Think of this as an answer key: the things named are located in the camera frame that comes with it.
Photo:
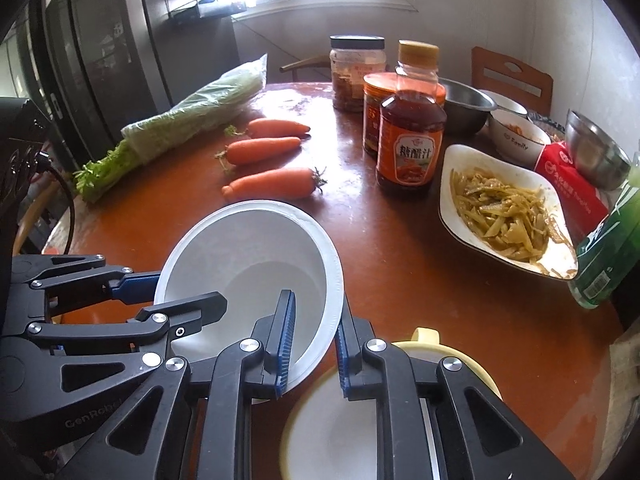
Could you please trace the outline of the white plastic bowl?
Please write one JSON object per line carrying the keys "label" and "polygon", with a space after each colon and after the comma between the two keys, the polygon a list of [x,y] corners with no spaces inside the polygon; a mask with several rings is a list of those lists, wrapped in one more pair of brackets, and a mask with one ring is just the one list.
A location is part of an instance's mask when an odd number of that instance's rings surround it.
{"label": "white plastic bowl", "polygon": [[210,214],[170,253],[154,300],[163,304],[206,292],[227,299],[219,321],[171,345],[179,356],[196,362],[250,336],[258,318],[276,310],[285,289],[296,299],[288,369],[288,388],[294,389],[329,350],[345,298],[337,250],[306,212],[274,200],[249,200]]}

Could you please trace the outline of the yellow bowl with handle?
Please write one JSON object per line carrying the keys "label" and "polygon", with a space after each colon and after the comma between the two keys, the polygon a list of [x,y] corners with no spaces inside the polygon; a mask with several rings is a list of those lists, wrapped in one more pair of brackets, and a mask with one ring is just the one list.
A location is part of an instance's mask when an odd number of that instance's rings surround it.
{"label": "yellow bowl with handle", "polygon": [[[410,340],[394,342],[408,356],[437,363],[460,359],[498,398],[501,393],[484,367],[440,343],[437,330],[417,327]],[[280,445],[282,479],[377,479],[375,400],[344,398],[335,367],[318,379],[288,416]]]}

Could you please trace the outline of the celery in plastic bag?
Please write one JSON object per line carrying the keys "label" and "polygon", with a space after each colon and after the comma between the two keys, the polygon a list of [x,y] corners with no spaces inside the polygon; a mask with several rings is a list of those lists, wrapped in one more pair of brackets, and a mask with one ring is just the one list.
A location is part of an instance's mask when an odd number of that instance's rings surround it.
{"label": "celery in plastic bag", "polygon": [[268,55],[243,63],[199,88],[167,112],[126,125],[122,140],[96,162],[74,173],[75,188],[88,203],[99,200],[122,177],[197,134],[231,122],[265,88]]}

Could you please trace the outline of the carrot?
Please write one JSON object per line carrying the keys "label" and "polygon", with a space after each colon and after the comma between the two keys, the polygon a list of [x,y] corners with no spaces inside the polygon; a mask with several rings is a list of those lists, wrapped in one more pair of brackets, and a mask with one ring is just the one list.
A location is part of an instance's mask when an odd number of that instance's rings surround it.
{"label": "carrot", "polygon": [[283,138],[260,138],[234,142],[223,151],[217,153],[222,166],[246,166],[256,162],[279,157],[300,148],[302,140],[296,136],[284,136]]}
{"label": "carrot", "polygon": [[285,136],[295,136],[303,139],[309,136],[310,128],[300,122],[293,122],[285,119],[256,118],[249,122],[240,131],[234,125],[224,129],[226,136],[248,136],[252,139],[263,138],[284,138]]}
{"label": "carrot", "polygon": [[303,200],[325,184],[317,169],[279,168],[233,180],[221,188],[221,194],[227,202]]}

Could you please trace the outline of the far carrot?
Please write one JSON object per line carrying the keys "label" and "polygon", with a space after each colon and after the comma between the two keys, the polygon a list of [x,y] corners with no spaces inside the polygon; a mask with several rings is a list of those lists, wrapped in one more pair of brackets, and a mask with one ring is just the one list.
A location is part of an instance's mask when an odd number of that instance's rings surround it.
{"label": "far carrot", "polygon": [[240,131],[234,125],[224,129],[226,136],[248,136],[252,139],[263,138],[284,138],[285,136],[295,136],[303,139],[309,136],[310,128],[300,122],[293,122],[285,119],[256,118],[249,122]]}

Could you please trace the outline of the white dish with food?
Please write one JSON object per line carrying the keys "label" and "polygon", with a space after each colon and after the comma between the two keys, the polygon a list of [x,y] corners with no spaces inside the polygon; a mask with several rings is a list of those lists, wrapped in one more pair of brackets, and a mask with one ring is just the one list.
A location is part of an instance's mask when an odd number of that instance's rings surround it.
{"label": "white dish with food", "polygon": [[559,195],[536,172],[454,144],[442,162],[439,218],[466,246],[556,280],[578,262]]}

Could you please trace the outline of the green plastic bottle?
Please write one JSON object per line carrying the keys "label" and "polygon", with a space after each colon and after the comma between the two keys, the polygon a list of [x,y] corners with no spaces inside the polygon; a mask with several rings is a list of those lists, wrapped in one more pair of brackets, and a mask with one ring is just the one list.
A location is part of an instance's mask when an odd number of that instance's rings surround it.
{"label": "green plastic bottle", "polygon": [[639,152],[610,213],[576,249],[578,273],[568,283],[585,309],[599,307],[639,261]]}

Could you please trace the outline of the red tissue pack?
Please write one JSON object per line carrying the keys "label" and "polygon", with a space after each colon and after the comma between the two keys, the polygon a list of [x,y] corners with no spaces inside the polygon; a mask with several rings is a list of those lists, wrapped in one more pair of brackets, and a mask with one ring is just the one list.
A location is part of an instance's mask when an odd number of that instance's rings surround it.
{"label": "red tissue pack", "polygon": [[558,193],[570,238],[577,246],[613,208],[621,188],[605,191],[589,183],[574,166],[564,142],[546,145],[535,171]]}

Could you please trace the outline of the white ceramic bowl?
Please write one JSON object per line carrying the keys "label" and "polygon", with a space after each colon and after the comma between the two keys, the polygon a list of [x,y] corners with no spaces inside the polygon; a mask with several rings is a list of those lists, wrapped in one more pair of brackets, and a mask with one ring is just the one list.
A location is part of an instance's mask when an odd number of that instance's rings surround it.
{"label": "white ceramic bowl", "polygon": [[527,169],[535,168],[542,150],[551,143],[544,130],[507,110],[489,114],[488,131],[502,158]]}

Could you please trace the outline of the curved wooden chair far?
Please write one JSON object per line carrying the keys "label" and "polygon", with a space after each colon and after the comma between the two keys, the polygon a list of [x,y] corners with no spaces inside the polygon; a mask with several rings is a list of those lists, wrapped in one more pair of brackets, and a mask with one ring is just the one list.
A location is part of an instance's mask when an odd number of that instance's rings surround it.
{"label": "curved wooden chair far", "polygon": [[298,73],[301,70],[329,70],[330,68],[331,60],[329,55],[318,55],[282,65],[279,67],[279,72],[281,74],[291,74],[292,81],[299,82]]}

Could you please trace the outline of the orange lid sauce jar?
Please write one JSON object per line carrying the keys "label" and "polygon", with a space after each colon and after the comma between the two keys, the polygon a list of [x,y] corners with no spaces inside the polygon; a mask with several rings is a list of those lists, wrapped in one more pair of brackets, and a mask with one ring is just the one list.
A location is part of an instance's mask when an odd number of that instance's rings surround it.
{"label": "orange lid sauce jar", "polygon": [[396,73],[374,73],[363,78],[363,148],[372,156],[378,156],[380,137],[381,104],[393,96],[398,88],[412,94],[424,94],[433,88],[432,84],[417,79],[398,82]]}

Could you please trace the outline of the small steel bowl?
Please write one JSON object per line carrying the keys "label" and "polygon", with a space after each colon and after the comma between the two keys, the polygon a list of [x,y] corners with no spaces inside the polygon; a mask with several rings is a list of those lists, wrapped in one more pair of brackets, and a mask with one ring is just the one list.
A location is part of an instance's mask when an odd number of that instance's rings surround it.
{"label": "small steel bowl", "polygon": [[565,143],[577,171],[596,188],[613,191],[628,177],[631,168],[628,155],[584,114],[567,112]]}

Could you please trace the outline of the clear jar black lid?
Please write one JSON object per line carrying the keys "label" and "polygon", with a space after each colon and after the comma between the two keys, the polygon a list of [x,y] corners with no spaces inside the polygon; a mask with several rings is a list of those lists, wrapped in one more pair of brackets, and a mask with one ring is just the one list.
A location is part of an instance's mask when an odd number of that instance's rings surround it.
{"label": "clear jar black lid", "polygon": [[381,36],[330,37],[333,106],[343,112],[363,109],[364,77],[386,70],[385,39]]}

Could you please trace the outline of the large steel bowl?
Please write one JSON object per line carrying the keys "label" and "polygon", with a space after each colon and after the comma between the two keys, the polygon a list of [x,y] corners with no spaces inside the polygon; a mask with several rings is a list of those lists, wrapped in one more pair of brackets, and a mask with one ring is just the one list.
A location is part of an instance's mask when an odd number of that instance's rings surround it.
{"label": "large steel bowl", "polygon": [[446,89],[446,136],[472,138],[484,127],[497,103],[485,92],[468,84],[447,78],[440,78],[439,83]]}

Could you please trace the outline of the wooden chair back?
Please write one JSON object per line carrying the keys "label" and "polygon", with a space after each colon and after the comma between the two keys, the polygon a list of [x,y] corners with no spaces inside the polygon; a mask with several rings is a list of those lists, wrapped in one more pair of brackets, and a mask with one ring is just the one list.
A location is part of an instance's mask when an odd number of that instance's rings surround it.
{"label": "wooden chair back", "polygon": [[544,116],[551,112],[552,77],[510,55],[474,47],[471,51],[472,85],[506,96]]}

